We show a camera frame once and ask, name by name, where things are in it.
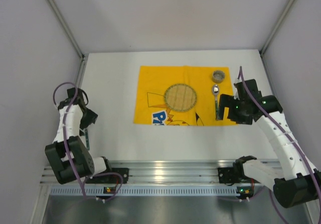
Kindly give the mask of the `spoon with green handle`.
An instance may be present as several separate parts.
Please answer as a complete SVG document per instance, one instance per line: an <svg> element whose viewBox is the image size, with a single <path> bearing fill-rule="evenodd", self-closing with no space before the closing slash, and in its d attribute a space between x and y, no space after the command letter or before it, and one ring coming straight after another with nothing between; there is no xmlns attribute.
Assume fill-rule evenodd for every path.
<svg viewBox="0 0 321 224"><path fill-rule="evenodd" d="M215 101L215 119L218 120L218 112L219 112L219 103L218 103L218 96L219 96L219 86L214 84L212 87L212 94L214 96Z"/></svg>

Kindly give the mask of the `fork with green handle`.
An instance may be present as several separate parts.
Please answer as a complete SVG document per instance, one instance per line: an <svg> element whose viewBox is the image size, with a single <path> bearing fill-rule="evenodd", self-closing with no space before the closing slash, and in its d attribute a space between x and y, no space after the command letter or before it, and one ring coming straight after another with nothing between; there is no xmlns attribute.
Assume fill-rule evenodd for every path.
<svg viewBox="0 0 321 224"><path fill-rule="evenodd" d="M84 133L85 133L86 148L87 148L87 150L90 150L88 130L84 129Z"/></svg>

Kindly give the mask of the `round woven bamboo plate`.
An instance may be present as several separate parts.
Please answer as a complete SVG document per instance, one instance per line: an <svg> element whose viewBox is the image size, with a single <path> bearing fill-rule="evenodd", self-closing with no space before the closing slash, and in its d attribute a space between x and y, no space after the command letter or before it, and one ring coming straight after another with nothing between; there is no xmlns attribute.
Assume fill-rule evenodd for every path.
<svg viewBox="0 0 321 224"><path fill-rule="evenodd" d="M197 93L189 85L177 83L171 85L164 93L167 107L178 112L190 111L197 103Z"/></svg>

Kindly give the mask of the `yellow cartoon placemat cloth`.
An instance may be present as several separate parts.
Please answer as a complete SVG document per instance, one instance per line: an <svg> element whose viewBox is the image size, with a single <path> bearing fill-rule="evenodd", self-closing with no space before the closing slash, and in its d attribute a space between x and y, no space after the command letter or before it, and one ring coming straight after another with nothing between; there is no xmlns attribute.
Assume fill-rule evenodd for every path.
<svg viewBox="0 0 321 224"><path fill-rule="evenodd" d="M228 67L195 66L142 66L139 71L136 106L133 122L156 126L232 126L234 122L224 117L215 119L215 101L212 73L225 72L219 83L220 94L233 94ZM184 83L197 93L196 105L187 112L171 110L164 101L165 91L173 84Z"/></svg>

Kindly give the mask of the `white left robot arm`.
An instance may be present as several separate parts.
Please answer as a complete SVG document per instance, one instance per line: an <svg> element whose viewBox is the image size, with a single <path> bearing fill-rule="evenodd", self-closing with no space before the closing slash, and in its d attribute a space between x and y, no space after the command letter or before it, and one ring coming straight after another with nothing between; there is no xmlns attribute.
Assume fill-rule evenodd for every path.
<svg viewBox="0 0 321 224"><path fill-rule="evenodd" d="M112 170L106 157L93 158L83 143L85 130L98 119L98 114L87 107L87 94L73 87L67 90L67 96L58 104L60 121L56 136L45 147L45 155L60 184Z"/></svg>

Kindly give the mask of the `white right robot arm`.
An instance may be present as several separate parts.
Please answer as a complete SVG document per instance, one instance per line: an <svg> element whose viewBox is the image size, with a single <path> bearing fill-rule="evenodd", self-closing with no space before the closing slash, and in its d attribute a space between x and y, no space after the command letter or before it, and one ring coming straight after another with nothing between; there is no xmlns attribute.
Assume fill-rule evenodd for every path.
<svg viewBox="0 0 321 224"><path fill-rule="evenodd" d="M227 109L227 118L237 124L256 123L272 146L281 170L268 167L254 156L243 156L233 162L232 177L223 176L220 182L258 181L284 208L320 199L320 171L304 157L277 98L263 96L255 79L238 82L235 87L235 96L220 95L217 119L222 120Z"/></svg>

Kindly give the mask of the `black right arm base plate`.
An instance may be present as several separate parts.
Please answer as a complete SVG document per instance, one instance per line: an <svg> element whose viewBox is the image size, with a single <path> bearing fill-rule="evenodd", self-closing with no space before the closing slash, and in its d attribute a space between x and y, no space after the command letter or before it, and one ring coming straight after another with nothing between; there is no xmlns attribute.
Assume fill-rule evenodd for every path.
<svg viewBox="0 0 321 224"><path fill-rule="evenodd" d="M237 183L250 183L251 179L244 175L242 167L219 167L218 178L219 183L226 185L233 185Z"/></svg>

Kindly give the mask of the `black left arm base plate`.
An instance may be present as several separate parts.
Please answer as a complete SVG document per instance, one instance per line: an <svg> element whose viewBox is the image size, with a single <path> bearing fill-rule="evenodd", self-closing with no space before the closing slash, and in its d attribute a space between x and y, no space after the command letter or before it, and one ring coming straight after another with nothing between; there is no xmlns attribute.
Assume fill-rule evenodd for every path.
<svg viewBox="0 0 321 224"><path fill-rule="evenodd" d="M123 184L128 182L129 168L112 168L111 172L104 171L96 174L93 177L85 179L86 184L120 184L121 177Z"/></svg>

